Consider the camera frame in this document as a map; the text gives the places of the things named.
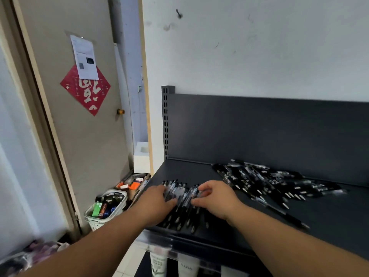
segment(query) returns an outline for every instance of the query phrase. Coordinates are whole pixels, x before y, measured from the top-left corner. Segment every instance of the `forearm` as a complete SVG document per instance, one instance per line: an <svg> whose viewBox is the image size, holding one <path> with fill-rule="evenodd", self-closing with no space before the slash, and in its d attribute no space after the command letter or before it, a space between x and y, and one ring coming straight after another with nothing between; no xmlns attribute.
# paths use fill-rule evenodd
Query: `forearm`
<svg viewBox="0 0 369 277"><path fill-rule="evenodd" d="M111 277L143 228L143 221L132 208L21 277Z"/></svg>
<svg viewBox="0 0 369 277"><path fill-rule="evenodd" d="M275 276L367 276L369 262L246 205L229 218Z"/></svg>

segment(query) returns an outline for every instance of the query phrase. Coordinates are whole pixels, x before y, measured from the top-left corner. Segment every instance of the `wall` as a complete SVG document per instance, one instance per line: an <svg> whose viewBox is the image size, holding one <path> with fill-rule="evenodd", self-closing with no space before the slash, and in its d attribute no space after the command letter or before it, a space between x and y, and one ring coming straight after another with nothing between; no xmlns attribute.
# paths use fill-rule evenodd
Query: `wall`
<svg viewBox="0 0 369 277"><path fill-rule="evenodd" d="M138 0L110 0L110 15L114 42L123 66L123 73L118 72L118 75L125 76L120 81L125 81L128 88L133 146L136 148L137 142L148 141Z"/></svg>
<svg viewBox="0 0 369 277"><path fill-rule="evenodd" d="M154 170L164 161L162 85L188 94L369 101L369 0L142 2Z"/></svg>
<svg viewBox="0 0 369 277"><path fill-rule="evenodd" d="M24 97L16 87L17 74L8 68L4 53L7 43L0 40L0 44L2 257L34 238L59 239L67 229L67 220L48 167L43 162Z"/></svg>

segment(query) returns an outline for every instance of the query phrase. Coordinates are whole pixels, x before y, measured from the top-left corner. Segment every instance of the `white paper notice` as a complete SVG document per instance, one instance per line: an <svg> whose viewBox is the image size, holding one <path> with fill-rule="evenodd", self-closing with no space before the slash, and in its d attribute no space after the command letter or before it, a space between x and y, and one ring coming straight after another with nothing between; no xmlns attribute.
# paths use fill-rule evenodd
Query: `white paper notice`
<svg viewBox="0 0 369 277"><path fill-rule="evenodd" d="M95 53L90 41L71 35L74 57L80 79L98 80Z"/></svg>

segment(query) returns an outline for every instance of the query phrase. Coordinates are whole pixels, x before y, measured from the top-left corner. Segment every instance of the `door frame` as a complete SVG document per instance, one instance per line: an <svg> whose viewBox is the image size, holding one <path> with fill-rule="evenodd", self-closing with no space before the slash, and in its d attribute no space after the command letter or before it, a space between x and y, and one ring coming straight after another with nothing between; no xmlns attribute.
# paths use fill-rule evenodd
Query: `door frame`
<svg viewBox="0 0 369 277"><path fill-rule="evenodd" d="M1 36L2 40L7 42L8 49L5 52L11 61L10 68L19 77L19 91L30 115L32 131L37 139L47 173L53 179L61 201L68 223L68 233L71 239L76 241L81 237L80 223L83 218L71 189L58 136L17 4L18 0L0 0L0 26L3 30Z"/></svg>

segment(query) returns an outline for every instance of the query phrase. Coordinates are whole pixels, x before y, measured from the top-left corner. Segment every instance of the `red diamond paper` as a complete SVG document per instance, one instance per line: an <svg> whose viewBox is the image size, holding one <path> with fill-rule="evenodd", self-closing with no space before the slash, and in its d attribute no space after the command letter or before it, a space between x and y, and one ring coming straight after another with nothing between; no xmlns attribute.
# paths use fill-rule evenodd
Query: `red diamond paper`
<svg viewBox="0 0 369 277"><path fill-rule="evenodd" d="M77 66L74 65L60 83L63 88L73 95L94 116L99 111L110 89L110 84L99 68L97 68L97 74L99 75L99 80L80 79Z"/></svg>

